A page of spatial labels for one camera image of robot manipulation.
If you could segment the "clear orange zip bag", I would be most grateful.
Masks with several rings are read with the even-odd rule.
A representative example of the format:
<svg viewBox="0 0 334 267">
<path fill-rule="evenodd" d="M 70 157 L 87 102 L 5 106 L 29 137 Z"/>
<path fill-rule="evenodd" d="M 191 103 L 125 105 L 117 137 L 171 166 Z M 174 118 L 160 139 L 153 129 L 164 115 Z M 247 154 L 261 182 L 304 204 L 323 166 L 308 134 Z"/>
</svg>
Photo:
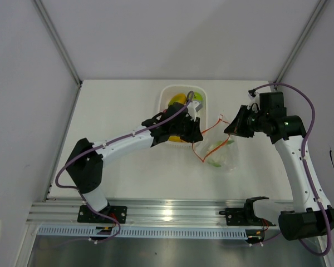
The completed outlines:
<svg viewBox="0 0 334 267">
<path fill-rule="evenodd" d="M 230 172 L 237 167 L 238 148 L 231 135 L 224 133 L 229 121 L 220 114 L 218 120 L 202 131 L 203 140 L 191 149 L 201 163 L 213 170 Z"/>
</svg>

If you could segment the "yellow green mango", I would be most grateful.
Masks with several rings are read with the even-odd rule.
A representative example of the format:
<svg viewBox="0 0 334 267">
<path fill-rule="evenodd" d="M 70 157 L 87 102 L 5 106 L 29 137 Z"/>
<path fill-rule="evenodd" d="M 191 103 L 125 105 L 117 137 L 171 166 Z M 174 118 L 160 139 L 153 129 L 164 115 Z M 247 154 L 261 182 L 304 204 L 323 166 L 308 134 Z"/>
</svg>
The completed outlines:
<svg viewBox="0 0 334 267">
<path fill-rule="evenodd" d="M 186 104 L 187 102 L 187 97 L 183 93 L 179 93 L 171 98 L 171 100 L 168 103 L 168 106 L 171 106 L 174 103 L 180 103 L 182 105 Z"/>
</svg>

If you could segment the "white cauliflower with leaves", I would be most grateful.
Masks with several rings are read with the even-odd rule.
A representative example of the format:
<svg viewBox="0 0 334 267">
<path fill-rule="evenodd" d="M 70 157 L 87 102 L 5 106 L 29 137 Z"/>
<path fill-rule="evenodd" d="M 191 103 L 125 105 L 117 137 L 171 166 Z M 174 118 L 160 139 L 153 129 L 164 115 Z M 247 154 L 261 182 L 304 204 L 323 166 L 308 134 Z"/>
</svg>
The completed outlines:
<svg viewBox="0 0 334 267">
<path fill-rule="evenodd" d="M 212 167 L 231 170 L 234 167 L 234 140 L 217 141 L 208 146 L 205 162 Z"/>
</svg>

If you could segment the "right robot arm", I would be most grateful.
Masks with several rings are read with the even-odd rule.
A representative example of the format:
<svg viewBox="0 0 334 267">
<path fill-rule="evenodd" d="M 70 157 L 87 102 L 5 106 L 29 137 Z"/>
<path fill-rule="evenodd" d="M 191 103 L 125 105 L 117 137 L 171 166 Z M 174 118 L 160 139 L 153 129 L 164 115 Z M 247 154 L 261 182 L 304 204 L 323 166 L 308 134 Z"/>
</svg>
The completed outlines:
<svg viewBox="0 0 334 267">
<path fill-rule="evenodd" d="M 334 207 L 325 195 L 311 161 L 308 130 L 297 115 L 289 116 L 282 92 L 249 91 L 251 102 L 242 105 L 224 133 L 251 138 L 262 132 L 270 138 L 283 162 L 293 197 L 293 209 L 281 210 L 266 197 L 249 199 L 243 210 L 249 224 L 262 219 L 277 224 L 286 240 L 329 235 L 334 229 Z"/>
</svg>

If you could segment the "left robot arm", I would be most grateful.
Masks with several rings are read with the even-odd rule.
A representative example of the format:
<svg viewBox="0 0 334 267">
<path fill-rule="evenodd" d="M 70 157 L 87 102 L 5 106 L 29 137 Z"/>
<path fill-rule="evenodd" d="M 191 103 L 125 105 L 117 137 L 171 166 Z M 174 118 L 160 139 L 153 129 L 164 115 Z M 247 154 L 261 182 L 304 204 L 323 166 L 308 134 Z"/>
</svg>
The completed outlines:
<svg viewBox="0 0 334 267">
<path fill-rule="evenodd" d="M 102 223 L 110 215 L 110 204 L 101 188 L 104 167 L 136 150 L 167 142 L 172 136 L 190 144 L 202 141 L 199 115 L 202 107 L 198 101 L 188 105 L 176 102 L 125 136 L 101 142 L 84 138 L 76 143 L 67 160 L 66 171 L 91 207 L 90 216 L 95 221 Z"/>
</svg>

